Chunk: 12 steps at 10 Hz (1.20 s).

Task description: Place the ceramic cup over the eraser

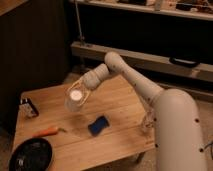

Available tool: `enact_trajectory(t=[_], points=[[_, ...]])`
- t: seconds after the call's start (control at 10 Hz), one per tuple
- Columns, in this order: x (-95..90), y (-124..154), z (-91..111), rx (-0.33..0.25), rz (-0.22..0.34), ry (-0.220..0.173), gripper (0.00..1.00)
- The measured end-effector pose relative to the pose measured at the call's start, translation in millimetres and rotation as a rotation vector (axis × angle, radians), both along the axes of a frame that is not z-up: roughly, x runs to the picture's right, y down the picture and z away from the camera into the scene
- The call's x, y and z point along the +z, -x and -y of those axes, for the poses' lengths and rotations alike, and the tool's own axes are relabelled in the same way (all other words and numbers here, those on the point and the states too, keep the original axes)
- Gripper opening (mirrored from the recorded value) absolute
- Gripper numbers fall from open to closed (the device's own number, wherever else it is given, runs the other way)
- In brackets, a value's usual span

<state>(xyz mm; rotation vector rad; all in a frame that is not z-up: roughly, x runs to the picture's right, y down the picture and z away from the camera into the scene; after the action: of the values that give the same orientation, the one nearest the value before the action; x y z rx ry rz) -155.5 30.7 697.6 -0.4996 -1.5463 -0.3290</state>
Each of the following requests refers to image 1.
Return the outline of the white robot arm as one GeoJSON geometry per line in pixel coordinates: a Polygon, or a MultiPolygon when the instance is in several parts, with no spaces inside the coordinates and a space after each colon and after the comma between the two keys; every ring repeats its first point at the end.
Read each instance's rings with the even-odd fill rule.
{"type": "Polygon", "coordinates": [[[67,90],[69,108],[83,106],[90,93],[115,74],[123,76],[153,109],[156,170],[208,171],[199,111],[192,96],[180,89],[162,88],[116,52],[108,52],[102,64],[72,84],[67,90]]]}

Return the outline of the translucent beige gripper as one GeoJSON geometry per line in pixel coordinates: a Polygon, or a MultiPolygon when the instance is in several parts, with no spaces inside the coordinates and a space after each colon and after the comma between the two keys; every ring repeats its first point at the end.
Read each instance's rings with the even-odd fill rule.
{"type": "Polygon", "coordinates": [[[69,88],[79,89],[83,92],[83,100],[81,102],[81,106],[86,102],[86,100],[90,96],[90,91],[86,88],[82,79],[78,79],[77,81],[75,81],[69,88]]]}

